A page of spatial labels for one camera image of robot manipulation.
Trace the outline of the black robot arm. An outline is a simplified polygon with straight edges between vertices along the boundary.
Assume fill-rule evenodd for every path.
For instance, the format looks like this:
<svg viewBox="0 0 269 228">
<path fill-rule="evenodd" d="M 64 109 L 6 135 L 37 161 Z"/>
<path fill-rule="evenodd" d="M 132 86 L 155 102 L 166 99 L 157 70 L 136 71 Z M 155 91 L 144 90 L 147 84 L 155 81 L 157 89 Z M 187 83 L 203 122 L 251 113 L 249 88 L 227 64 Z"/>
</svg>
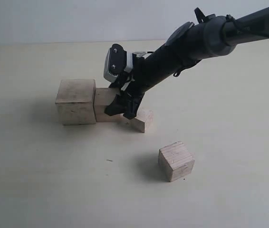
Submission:
<svg viewBox="0 0 269 228">
<path fill-rule="evenodd" d="M 194 12 L 197 23 L 184 23 L 155 51 L 127 52 L 119 44 L 109 48 L 104 78 L 119 92 L 106 115 L 133 119 L 145 92 L 167 77 L 177 77 L 203 59 L 226 56 L 238 44 L 269 39 L 269 7 L 239 19 L 206 16 L 199 8 Z"/>
</svg>

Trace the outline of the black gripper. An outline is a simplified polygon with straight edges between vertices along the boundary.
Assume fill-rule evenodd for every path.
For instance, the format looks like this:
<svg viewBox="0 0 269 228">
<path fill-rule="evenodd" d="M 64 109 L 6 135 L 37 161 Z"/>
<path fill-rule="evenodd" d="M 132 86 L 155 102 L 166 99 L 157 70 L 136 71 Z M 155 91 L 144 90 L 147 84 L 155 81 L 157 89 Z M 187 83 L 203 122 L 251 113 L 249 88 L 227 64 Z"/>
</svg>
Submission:
<svg viewBox="0 0 269 228">
<path fill-rule="evenodd" d="M 120 95 L 105 108 L 105 114 L 123 114 L 126 119 L 134 119 L 144 93 L 178 71 L 180 58 L 173 51 L 154 51 L 146 58 L 118 51 L 117 87 Z"/>
</svg>

